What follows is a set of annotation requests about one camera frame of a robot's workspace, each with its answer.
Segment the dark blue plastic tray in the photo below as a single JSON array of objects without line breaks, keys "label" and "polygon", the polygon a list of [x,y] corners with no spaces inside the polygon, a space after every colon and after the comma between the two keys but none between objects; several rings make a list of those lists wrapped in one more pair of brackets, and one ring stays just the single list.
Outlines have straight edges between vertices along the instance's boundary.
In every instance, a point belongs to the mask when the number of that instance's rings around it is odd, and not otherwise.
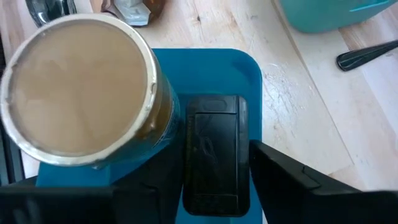
[{"label": "dark blue plastic tray", "polygon": [[[240,95],[248,103],[250,139],[262,138],[262,75],[256,61],[236,49],[155,49],[163,73],[184,107],[193,95]],[[151,158],[119,161],[102,169],[59,167],[41,163],[38,187],[133,187],[138,198],[128,212],[134,223],[262,224],[262,208],[250,185],[250,207],[242,217],[195,216],[182,205],[183,159],[180,146]]]}]

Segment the teal plastic container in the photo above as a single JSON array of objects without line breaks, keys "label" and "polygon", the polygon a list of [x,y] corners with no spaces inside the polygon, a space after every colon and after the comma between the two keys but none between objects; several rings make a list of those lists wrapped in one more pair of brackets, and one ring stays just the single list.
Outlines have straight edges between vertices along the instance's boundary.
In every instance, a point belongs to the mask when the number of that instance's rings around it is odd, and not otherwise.
[{"label": "teal plastic container", "polygon": [[398,0],[279,0],[290,25],[321,33],[370,19]]}]

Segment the brown orange snack packet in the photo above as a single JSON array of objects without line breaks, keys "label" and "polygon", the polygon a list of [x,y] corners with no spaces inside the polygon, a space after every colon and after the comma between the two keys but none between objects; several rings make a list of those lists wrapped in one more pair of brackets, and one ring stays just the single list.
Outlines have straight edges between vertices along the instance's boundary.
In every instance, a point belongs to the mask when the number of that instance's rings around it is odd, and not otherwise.
[{"label": "brown orange snack packet", "polygon": [[166,0],[102,0],[101,12],[111,14],[132,27],[148,26],[161,15]]}]

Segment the glass jar tan lid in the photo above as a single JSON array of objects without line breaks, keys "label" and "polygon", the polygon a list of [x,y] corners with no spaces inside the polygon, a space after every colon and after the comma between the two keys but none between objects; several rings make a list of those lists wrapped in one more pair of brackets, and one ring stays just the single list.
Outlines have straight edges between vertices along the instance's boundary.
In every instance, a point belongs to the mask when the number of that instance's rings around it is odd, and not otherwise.
[{"label": "glass jar tan lid", "polygon": [[0,113],[22,151],[64,167],[148,159],[180,121],[154,51],[103,14],[61,17],[23,42],[2,75]]}]

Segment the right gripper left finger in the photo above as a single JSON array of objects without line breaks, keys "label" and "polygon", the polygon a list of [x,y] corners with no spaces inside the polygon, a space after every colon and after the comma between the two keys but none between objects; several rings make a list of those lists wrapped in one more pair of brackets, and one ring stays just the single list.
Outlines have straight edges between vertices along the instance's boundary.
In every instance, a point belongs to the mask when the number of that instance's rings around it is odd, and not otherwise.
[{"label": "right gripper left finger", "polygon": [[175,224],[183,137],[106,187],[0,187],[0,224]]}]

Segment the dark-handled metal spoon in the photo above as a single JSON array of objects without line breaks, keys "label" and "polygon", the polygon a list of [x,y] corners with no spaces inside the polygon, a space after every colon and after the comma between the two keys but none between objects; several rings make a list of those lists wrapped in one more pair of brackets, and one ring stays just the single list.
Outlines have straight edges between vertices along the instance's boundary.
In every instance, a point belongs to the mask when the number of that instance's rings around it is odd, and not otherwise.
[{"label": "dark-handled metal spoon", "polygon": [[336,65],[341,71],[348,72],[396,48],[398,48],[398,40],[393,40],[363,49],[352,50],[337,56]]}]

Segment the small black box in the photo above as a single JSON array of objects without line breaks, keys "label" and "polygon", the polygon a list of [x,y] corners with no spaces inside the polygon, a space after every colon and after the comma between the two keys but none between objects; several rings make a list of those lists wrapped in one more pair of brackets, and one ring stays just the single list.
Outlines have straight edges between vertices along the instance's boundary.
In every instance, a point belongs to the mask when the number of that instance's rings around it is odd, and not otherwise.
[{"label": "small black box", "polygon": [[192,215],[241,217],[250,207],[246,100],[200,95],[186,107],[183,206]]}]

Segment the black spoon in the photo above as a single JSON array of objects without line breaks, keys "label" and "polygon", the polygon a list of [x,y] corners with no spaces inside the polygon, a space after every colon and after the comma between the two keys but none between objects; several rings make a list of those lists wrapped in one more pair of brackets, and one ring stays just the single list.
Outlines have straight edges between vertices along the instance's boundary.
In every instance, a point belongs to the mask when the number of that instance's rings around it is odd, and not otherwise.
[{"label": "black spoon", "polygon": [[25,3],[37,27],[77,13],[73,0],[25,0]]}]

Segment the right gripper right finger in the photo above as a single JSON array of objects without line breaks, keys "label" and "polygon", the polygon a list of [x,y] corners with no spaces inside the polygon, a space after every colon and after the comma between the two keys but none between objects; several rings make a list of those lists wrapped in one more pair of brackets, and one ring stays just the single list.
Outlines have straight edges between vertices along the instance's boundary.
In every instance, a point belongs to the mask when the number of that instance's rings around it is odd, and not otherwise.
[{"label": "right gripper right finger", "polygon": [[268,224],[398,224],[398,190],[360,191],[257,140],[250,167]]}]

